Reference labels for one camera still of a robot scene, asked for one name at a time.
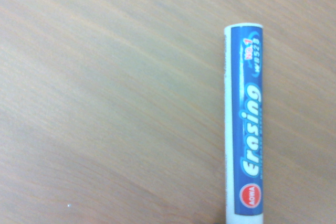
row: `marker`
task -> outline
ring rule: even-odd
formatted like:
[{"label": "marker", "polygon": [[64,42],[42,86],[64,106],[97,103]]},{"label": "marker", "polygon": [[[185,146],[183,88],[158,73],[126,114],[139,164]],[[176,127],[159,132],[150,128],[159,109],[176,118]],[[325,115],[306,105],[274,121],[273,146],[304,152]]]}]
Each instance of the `marker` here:
[{"label": "marker", "polygon": [[262,28],[224,29],[226,224],[263,224]]}]

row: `red circular logo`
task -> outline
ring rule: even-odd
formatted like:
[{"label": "red circular logo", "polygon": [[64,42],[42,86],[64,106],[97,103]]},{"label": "red circular logo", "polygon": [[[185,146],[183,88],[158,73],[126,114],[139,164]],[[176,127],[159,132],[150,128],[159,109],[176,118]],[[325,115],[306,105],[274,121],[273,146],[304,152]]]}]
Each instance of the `red circular logo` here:
[{"label": "red circular logo", "polygon": [[261,189],[256,184],[247,184],[240,190],[240,201],[245,207],[256,208],[261,201]]}]

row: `marker label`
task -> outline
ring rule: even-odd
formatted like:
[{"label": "marker label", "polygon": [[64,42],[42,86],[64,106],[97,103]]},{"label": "marker label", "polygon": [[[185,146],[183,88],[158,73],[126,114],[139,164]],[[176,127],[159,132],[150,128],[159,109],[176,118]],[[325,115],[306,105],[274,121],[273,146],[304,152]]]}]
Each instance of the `marker label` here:
[{"label": "marker label", "polygon": [[233,201],[235,215],[255,216],[263,212],[263,31],[262,27],[253,24],[232,26],[225,30],[230,38],[226,38],[226,76],[225,85],[231,85],[231,97],[225,94],[225,137],[226,164],[230,169],[233,163]]}]

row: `wooden table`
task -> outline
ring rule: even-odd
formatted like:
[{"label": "wooden table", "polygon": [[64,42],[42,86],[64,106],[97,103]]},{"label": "wooden table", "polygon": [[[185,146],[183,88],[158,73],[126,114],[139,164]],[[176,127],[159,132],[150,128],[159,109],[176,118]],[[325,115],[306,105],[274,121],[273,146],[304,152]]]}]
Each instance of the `wooden table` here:
[{"label": "wooden table", "polygon": [[264,25],[265,223],[335,223],[336,0],[0,0],[0,223],[225,223],[240,22]]}]

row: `white marker barrel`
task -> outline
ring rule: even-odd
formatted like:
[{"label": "white marker barrel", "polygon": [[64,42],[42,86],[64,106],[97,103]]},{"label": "white marker barrel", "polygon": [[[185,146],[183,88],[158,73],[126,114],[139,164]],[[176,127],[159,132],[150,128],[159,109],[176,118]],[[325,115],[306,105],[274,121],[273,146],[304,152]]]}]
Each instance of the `white marker barrel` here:
[{"label": "white marker barrel", "polygon": [[262,28],[224,30],[227,224],[263,224]]}]

